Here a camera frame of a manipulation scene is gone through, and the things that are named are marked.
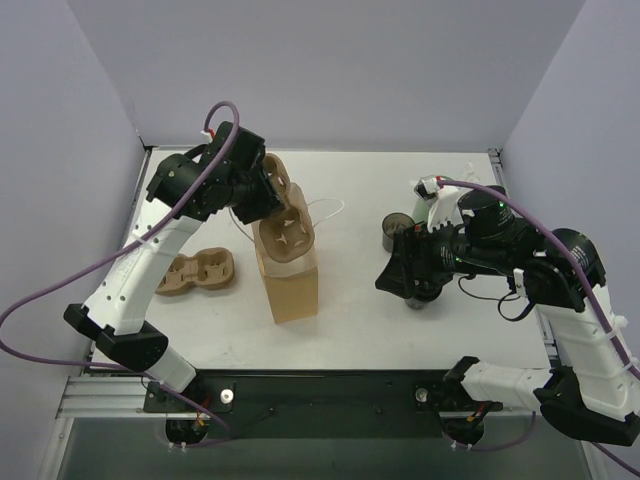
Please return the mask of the black paper coffee cup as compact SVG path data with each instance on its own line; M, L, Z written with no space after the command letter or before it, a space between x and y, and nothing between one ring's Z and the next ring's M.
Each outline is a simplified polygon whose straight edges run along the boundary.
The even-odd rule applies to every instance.
M412 297L405 299L404 302L409 308L413 310L422 310L428 304L437 300L438 297L441 295L441 293L442 293L441 287L437 287L437 288L419 287L416 289L415 294Z

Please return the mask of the brown paper bag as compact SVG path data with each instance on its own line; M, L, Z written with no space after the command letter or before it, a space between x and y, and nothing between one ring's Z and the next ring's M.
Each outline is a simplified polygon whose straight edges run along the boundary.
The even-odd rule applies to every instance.
M283 324L316 316L319 311L319 267L315 242L302 257L289 263L277 263L254 242L253 223L250 224L252 241L273 321Z

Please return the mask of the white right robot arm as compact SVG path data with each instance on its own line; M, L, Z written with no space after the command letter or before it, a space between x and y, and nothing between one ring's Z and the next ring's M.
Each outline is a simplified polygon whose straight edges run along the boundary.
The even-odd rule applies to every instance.
M431 177L416 195L425 221L393 236L378 290L407 303L427 304L454 279L500 276L524 314L550 328L559 362L546 368L495 365L461 358L444 376L439 406L475 412L448 422L454 441L475 444L493 406L541 415L579 441L629 447L639 435L639 362L623 336L627 321L612 311L606 272L582 233L550 230L517 206L504 188Z

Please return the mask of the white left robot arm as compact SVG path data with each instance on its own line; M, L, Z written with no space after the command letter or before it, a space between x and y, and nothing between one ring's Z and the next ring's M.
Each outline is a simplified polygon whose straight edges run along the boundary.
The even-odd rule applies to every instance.
M168 387L179 410L201 403L196 369L176 352L146 313L156 288L187 240L218 211L231 208L243 223L284 208L263 166L265 141L222 122L212 140L162 160L147 186L127 239L128 250L84 302L64 320L107 358Z

